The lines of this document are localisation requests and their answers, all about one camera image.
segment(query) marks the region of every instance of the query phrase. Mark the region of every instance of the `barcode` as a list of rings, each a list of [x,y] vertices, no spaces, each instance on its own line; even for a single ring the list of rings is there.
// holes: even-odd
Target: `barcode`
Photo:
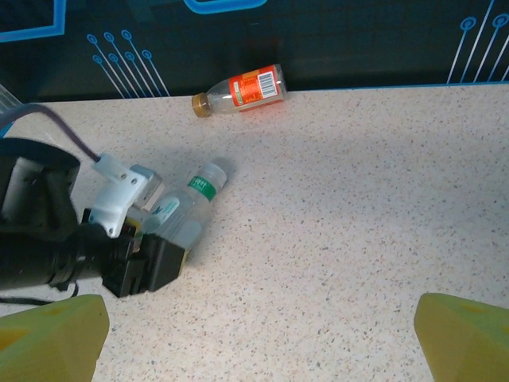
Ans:
[[[258,75],[258,83],[260,84],[260,90],[262,90],[262,98],[265,99],[278,95],[276,83],[274,82],[274,74],[272,74],[272,72]]]

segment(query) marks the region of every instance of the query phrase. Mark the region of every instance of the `product label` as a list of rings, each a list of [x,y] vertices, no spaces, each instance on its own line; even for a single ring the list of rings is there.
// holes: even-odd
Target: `product label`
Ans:
[[[230,93],[235,106],[247,105],[277,96],[276,67],[267,66],[230,79]]]
[[[168,218],[175,212],[177,207],[180,205],[180,201],[176,197],[169,197],[167,199],[163,199],[155,209],[150,213],[150,215],[155,216],[159,219],[159,224],[163,224]]]
[[[200,192],[204,197],[211,201],[217,194],[216,189],[206,179],[202,177],[194,177],[188,184],[189,187],[193,187],[196,191]]]

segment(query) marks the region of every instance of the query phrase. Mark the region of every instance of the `orange label bottle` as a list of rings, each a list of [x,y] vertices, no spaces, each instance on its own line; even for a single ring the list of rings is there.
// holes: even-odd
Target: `orange label bottle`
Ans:
[[[275,64],[219,82],[193,96],[192,108],[198,117],[232,114],[282,102],[286,95],[281,66]]]

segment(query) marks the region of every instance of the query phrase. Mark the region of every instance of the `plastic bottle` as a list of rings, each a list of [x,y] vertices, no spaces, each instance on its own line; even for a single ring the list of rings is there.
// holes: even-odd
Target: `plastic bottle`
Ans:
[[[281,65],[276,64],[221,81],[207,93],[194,95],[192,109],[203,118],[282,102],[286,97]]]
[[[208,163],[183,189],[163,195],[145,219],[142,231],[186,250],[196,244],[212,214],[210,202],[226,183],[226,173]]]

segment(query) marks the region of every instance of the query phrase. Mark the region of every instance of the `table surface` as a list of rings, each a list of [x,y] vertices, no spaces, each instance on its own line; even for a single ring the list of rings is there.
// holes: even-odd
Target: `table surface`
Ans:
[[[171,188],[214,157],[235,164],[178,280],[124,299],[80,284],[111,320],[94,381],[431,381],[423,293],[509,305],[509,85],[298,92],[210,119],[189,97],[50,106]],[[8,135],[77,154],[43,116]],[[103,180],[78,155],[81,212]]]

